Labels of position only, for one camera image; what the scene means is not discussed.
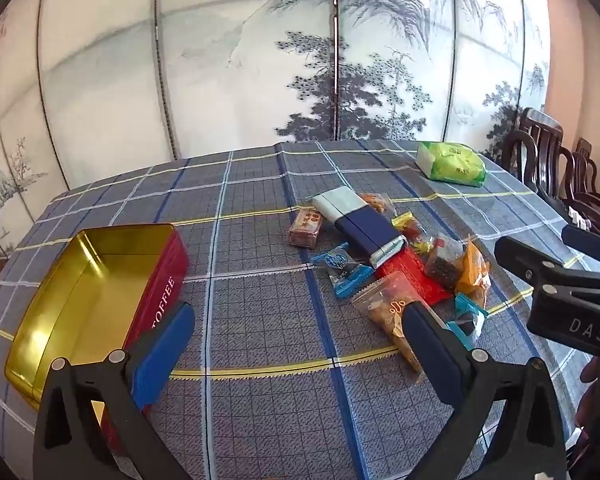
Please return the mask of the orange snack packet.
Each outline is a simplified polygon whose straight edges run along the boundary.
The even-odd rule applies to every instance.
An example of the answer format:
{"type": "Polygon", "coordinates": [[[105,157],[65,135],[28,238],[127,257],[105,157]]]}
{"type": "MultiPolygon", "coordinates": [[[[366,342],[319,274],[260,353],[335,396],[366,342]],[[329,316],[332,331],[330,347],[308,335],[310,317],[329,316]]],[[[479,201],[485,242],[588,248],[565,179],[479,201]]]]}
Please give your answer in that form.
{"type": "Polygon", "coordinates": [[[468,240],[455,292],[465,295],[479,308],[485,309],[490,288],[490,263],[484,260],[475,243],[468,240]]]}

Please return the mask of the teal candy wrapper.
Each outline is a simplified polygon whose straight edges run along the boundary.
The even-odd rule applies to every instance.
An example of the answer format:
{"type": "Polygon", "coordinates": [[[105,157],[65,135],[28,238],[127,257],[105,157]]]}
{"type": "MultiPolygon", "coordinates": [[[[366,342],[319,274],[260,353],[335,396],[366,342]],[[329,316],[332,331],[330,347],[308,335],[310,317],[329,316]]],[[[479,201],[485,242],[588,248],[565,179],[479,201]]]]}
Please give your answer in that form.
{"type": "Polygon", "coordinates": [[[445,323],[446,328],[457,336],[468,351],[474,350],[489,313],[458,292],[454,298],[454,314],[455,318],[445,323]]]}

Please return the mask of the black sesame bar packet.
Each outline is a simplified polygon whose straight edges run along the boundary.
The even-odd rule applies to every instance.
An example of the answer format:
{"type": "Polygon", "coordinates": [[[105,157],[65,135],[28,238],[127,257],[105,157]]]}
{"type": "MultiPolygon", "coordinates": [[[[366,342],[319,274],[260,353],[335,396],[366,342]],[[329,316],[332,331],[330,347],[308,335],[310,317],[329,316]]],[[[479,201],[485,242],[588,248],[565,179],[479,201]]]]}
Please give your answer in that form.
{"type": "Polygon", "coordinates": [[[425,274],[446,289],[454,289],[463,273],[465,247],[459,240],[439,234],[425,263],[425,274]]]}

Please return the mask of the red snack packet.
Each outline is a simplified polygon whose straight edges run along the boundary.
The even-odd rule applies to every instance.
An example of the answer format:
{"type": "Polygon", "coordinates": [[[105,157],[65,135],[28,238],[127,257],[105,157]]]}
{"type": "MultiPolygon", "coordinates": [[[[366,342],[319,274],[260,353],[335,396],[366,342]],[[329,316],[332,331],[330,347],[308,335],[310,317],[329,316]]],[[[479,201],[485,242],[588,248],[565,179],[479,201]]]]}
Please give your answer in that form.
{"type": "Polygon", "coordinates": [[[402,273],[430,307],[453,297],[452,292],[425,273],[422,260],[408,246],[384,262],[375,271],[375,276],[384,278],[394,272],[402,273]]]}

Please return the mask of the clear fried twist snack bag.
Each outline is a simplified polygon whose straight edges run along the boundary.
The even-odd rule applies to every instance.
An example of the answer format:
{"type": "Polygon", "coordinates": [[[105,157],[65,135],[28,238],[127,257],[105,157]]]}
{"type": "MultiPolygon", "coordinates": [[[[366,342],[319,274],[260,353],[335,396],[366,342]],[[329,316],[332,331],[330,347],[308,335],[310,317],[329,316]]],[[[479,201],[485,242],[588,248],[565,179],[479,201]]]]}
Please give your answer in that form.
{"type": "Polygon", "coordinates": [[[422,374],[422,364],[405,337],[402,322],[402,315],[414,302],[423,304],[424,300],[407,277],[399,271],[374,281],[352,298],[355,309],[384,331],[400,355],[419,376],[422,374]]]}

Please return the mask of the navy white snack pack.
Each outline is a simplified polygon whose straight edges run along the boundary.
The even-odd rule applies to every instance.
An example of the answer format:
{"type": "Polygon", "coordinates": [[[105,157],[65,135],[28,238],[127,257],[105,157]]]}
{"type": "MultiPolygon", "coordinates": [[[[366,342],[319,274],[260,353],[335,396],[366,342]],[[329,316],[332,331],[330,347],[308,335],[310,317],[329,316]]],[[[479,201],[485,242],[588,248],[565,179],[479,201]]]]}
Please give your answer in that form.
{"type": "Polygon", "coordinates": [[[391,222],[347,186],[317,194],[312,206],[378,269],[398,254],[406,238],[391,222]]]}

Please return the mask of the blue candy wrapper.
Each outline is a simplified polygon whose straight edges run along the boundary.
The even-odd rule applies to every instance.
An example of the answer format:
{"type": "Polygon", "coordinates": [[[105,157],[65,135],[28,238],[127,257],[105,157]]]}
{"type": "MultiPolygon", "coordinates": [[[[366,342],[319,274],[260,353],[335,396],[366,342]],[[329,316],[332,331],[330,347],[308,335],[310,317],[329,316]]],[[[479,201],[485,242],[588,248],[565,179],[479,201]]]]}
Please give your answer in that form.
{"type": "Polygon", "coordinates": [[[374,269],[355,260],[349,254],[349,244],[344,242],[328,252],[311,257],[311,263],[324,269],[337,299],[343,300],[356,294],[374,275],[374,269]]]}

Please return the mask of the brown red cake packet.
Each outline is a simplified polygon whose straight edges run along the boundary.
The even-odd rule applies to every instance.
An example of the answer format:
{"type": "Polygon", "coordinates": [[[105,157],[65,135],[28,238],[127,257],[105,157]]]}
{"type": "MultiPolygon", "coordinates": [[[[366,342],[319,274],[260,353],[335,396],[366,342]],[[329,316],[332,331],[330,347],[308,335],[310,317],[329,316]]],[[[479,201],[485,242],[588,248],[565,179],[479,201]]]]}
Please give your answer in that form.
{"type": "Polygon", "coordinates": [[[314,249],[322,223],[323,217],[316,209],[301,209],[289,227],[288,243],[294,247],[314,249]]]}

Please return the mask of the yellow date candy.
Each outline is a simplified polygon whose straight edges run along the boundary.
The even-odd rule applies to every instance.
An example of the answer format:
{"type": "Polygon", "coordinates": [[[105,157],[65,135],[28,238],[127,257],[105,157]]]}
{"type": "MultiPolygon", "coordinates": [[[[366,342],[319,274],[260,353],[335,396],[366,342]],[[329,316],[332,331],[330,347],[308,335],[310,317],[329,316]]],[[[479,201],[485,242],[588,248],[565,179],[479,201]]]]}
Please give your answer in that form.
{"type": "Polygon", "coordinates": [[[434,246],[434,239],[425,231],[411,211],[392,218],[391,224],[405,236],[416,255],[426,256],[430,253],[434,246]]]}

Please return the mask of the dark wooden chair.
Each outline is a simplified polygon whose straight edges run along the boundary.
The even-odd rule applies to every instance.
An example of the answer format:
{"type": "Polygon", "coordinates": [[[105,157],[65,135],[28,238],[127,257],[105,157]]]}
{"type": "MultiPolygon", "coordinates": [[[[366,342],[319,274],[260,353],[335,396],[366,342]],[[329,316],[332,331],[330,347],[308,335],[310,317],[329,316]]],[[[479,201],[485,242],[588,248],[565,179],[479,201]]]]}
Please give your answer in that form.
{"type": "Polygon", "coordinates": [[[500,165],[565,221],[600,234],[600,198],[576,190],[576,156],[563,137],[556,120],[527,107],[503,141],[500,165]]]}

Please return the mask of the green tissue pack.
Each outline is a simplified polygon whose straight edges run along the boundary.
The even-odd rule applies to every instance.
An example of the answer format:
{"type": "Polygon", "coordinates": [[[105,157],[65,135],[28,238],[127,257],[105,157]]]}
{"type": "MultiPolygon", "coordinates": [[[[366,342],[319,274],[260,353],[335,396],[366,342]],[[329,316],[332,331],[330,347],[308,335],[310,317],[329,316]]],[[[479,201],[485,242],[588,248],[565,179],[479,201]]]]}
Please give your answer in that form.
{"type": "Polygon", "coordinates": [[[416,165],[430,180],[480,188],[486,180],[482,158],[464,144],[422,141],[416,165]]]}

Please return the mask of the red toffee tin box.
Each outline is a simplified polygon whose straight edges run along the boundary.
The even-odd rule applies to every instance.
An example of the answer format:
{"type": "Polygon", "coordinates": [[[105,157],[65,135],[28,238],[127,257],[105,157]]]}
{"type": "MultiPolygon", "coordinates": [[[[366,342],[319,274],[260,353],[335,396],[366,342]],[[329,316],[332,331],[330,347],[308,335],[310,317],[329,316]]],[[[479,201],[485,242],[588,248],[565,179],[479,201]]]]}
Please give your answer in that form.
{"type": "Polygon", "coordinates": [[[15,333],[5,377],[37,410],[53,359],[99,362],[156,327],[180,294],[188,257],[170,223],[76,234],[50,267],[15,333]]]}

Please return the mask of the plaid blue tablecloth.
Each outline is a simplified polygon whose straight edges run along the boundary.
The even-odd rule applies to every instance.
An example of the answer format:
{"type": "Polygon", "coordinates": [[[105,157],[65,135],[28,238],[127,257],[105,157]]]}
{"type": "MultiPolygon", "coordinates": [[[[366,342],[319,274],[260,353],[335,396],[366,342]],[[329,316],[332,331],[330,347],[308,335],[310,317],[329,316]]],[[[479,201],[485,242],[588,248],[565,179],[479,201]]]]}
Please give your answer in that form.
{"type": "Polygon", "coordinates": [[[289,245],[299,208],[345,185],[384,193],[430,234],[490,256],[503,235],[573,269],[562,218],[495,165],[481,188],[426,179],[408,141],[277,144],[142,168],[54,196],[0,275],[0,456],[32,474],[35,412],[4,364],[27,305],[77,232],[170,222],[189,267],[196,326],[150,410],[194,479],[397,479],[449,417],[386,335],[337,300],[307,250],[289,245]]]}

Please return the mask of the painted folding screen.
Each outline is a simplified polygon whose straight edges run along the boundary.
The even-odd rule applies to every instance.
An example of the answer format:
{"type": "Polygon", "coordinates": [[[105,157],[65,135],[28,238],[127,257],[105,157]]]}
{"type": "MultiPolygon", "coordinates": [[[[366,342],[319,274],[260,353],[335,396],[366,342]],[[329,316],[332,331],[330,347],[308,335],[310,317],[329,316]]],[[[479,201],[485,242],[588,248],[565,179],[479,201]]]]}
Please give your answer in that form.
{"type": "Polygon", "coordinates": [[[0,257],[58,195],[282,141],[462,142],[542,108],[547,0],[0,0],[0,257]]]}

